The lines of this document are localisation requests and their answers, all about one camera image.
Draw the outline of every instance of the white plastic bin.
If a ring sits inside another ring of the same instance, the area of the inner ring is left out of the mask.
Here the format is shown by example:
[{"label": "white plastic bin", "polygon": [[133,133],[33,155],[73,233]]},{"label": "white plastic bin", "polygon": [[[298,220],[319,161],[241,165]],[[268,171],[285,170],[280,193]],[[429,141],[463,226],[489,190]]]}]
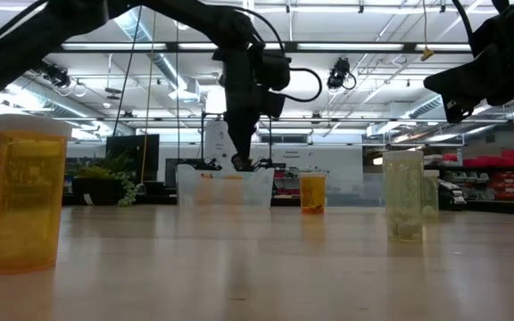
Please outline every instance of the white plastic bin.
[{"label": "white plastic bin", "polygon": [[178,165],[178,204],[179,207],[237,205],[269,209],[274,176],[274,169],[229,172]]}]

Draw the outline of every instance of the green plant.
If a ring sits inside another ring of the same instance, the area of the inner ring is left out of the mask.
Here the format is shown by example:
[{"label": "green plant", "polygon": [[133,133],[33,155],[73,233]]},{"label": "green plant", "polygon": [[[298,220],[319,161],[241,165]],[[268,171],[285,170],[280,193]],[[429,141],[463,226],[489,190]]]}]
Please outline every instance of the green plant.
[{"label": "green plant", "polygon": [[124,196],[118,201],[119,206],[131,206],[136,201],[137,187],[130,182],[130,174],[128,172],[131,159],[129,155],[123,154],[112,157],[107,154],[103,160],[86,161],[86,163],[78,169],[78,178],[94,178],[94,179],[118,179],[124,188]]}]

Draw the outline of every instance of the potted plant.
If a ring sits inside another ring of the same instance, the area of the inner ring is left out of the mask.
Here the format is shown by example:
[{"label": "potted plant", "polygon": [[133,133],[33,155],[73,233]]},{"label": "potted plant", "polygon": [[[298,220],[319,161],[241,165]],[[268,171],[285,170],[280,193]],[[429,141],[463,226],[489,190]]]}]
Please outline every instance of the potted plant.
[{"label": "potted plant", "polygon": [[126,153],[113,158],[80,163],[72,181],[72,192],[87,204],[130,206],[136,201],[136,186],[130,182],[130,158]]}]

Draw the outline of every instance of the ceiling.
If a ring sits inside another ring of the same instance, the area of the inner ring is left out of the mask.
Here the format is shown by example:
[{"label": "ceiling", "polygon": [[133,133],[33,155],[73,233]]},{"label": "ceiling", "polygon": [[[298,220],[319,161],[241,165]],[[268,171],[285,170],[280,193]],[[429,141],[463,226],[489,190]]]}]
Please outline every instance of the ceiling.
[{"label": "ceiling", "polygon": [[[207,4],[231,4],[242,6],[246,0],[213,0],[203,1]],[[25,6],[30,0],[0,0],[0,27],[10,20],[16,11],[13,6]],[[462,0],[468,8],[473,5],[469,19],[474,29],[483,21],[494,16],[491,1]],[[255,0],[254,10],[269,20],[277,29],[283,41],[294,42],[416,42],[424,41],[425,19],[419,13],[422,1],[419,0],[365,0],[365,12],[358,14],[359,1],[345,0],[291,0],[291,14],[286,13],[286,0]],[[459,42],[467,41],[467,36],[458,14],[453,11],[451,1],[447,1],[447,12],[440,13],[440,0],[427,0],[427,39],[430,42]],[[154,13],[145,8],[142,12],[141,23],[156,42],[208,42],[208,38],[194,30],[177,29],[173,20]],[[272,32],[255,19],[258,32],[267,42],[274,42]],[[121,29],[116,21],[83,36],[76,36],[69,42],[128,42],[129,36]],[[323,89],[321,96],[311,103],[286,103],[283,117],[310,117],[314,111],[321,111],[323,117],[400,117],[414,104],[432,92],[423,87],[422,80],[427,75],[456,67],[472,61],[469,54],[436,54],[422,62],[420,54],[398,53],[289,53],[293,58],[292,67],[306,67],[316,71],[326,83],[329,70],[339,57],[346,57],[352,66],[360,63],[354,69],[358,78],[358,86],[350,92],[338,94],[329,93]],[[113,87],[122,89],[124,75],[129,65],[129,53],[114,53],[112,55],[112,70],[109,76],[109,54],[107,53],[51,53],[46,61],[68,69],[69,75],[87,87],[85,95],[78,97],[82,87],[67,99],[78,103],[96,115],[115,117],[117,101],[106,99],[104,89]],[[200,84],[202,95],[219,88],[216,75],[221,73],[220,62],[211,59],[211,53],[164,53],[165,58],[183,78],[195,78]],[[144,53],[133,56],[129,68],[128,83],[125,87],[122,104],[123,111],[133,111],[135,116],[144,117],[147,106],[150,106],[151,116],[175,117],[201,115],[201,103],[176,103],[169,98],[173,92],[164,75],[155,66],[150,77],[151,59]],[[307,74],[292,73],[292,82],[285,90],[286,93],[307,98],[314,96],[318,86],[315,78]],[[42,78],[35,82],[45,86],[49,93],[52,89]],[[61,90],[66,95],[71,88]],[[105,108],[104,103],[112,107]],[[131,128],[143,128],[143,122],[128,124]],[[152,122],[151,126],[158,128],[198,127],[196,122],[164,121]],[[323,127],[333,127],[333,123],[323,123]],[[366,128],[369,123],[341,124],[339,128]],[[310,123],[276,124],[280,128],[310,127]]]}]

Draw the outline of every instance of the shelving unit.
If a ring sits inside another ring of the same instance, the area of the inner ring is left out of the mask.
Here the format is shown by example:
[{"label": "shelving unit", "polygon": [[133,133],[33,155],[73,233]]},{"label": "shelving unit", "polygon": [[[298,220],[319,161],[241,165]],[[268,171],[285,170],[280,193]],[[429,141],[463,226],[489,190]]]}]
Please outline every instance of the shelving unit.
[{"label": "shelving unit", "polygon": [[452,183],[466,194],[468,210],[514,214],[514,166],[428,165],[425,169],[439,170],[444,180],[448,180],[450,172],[460,173],[459,181]]}]

